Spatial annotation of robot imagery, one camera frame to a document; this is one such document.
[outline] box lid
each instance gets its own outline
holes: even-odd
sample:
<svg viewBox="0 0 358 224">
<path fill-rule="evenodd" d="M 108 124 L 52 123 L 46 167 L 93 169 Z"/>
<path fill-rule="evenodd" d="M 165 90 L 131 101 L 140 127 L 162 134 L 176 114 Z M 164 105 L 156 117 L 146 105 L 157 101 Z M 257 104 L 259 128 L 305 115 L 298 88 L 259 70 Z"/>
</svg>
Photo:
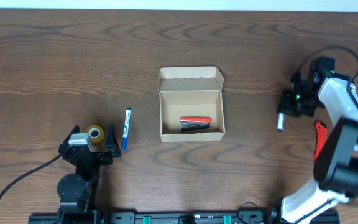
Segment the box lid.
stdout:
<svg viewBox="0 0 358 224">
<path fill-rule="evenodd" d="M 160 68 L 158 89 L 163 91 L 222 90 L 224 78 L 215 66 Z"/>
</svg>

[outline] yellow tape roll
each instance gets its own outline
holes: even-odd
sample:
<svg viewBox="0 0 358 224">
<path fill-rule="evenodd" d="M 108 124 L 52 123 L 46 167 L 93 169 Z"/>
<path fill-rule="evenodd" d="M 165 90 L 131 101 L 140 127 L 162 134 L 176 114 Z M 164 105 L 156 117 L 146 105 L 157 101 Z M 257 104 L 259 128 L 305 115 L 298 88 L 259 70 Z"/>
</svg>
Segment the yellow tape roll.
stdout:
<svg viewBox="0 0 358 224">
<path fill-rule="evenodd" d="M 91 125 L 86 129 L 86 132 L 89 134 L 93 144 L 97 144 L 104 139 L 103 128 L 99 125 Z"/>
</svg>

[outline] white wall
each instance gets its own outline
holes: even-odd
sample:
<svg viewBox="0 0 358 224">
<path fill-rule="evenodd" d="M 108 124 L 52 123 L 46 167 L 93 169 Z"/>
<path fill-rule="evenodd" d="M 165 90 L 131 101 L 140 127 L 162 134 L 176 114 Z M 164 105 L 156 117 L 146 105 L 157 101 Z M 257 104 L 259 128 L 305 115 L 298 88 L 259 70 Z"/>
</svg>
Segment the white wall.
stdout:
<svg viewBox="0 0 358 224">
<path fill-rule="evenodd" d="M 358 0 L 0 0 L 0 8 L 358 12 Z"/>
</svg>

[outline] table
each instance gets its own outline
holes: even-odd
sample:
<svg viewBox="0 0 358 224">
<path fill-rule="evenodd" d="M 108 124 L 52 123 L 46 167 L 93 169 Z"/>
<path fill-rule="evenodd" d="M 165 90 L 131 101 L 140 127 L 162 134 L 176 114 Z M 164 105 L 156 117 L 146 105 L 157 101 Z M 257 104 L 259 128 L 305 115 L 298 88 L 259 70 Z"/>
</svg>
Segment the table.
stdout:
<svg viewBox="0 0 358 224">
<path fill-rule="evenodd" d="M 358 53 L 358 13 L 0 9 L 0 192 L 55 157 L 75 124 L 113 123 L 121 142 L 130 106 L 127 151 L 101 171 L 101 209 L 269 206 L 312 176 L 314 121 L 332 130 L 318 109 L 278 133 L 280 92 L 305 57 L 334 44 Z M 355 72 L 345 52 L 326 55 Z M 225 136 L 162 144 L 158 69 L 203 65 L 225 78 Z M 0 223 L 56 212 L 57 183 L 74 171 L 60 159 L 20 181 L 1 200 Z M 342 223 L 358 223 L 358 205 L 338 209 Z"/>
</svg>

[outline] blue marker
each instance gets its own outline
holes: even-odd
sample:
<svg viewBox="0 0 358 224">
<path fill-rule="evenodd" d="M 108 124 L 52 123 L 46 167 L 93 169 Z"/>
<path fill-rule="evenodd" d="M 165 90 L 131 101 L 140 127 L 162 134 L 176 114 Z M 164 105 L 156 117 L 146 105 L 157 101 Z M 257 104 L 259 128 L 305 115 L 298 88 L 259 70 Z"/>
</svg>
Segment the blue marker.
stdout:
<svg viewBox="0 0 358 224">
<path fill-rule="evenodd" d="M 124 134 L 122 135 L 122 143 L 121 149 L 127 149 L 127 141 L 128 141 L 128 132 L 129 132 L 129 123 L 131 121 L 131 108 L 127 108 L 125 110 L 125 123 L 124 123 Z"/>
</svg>

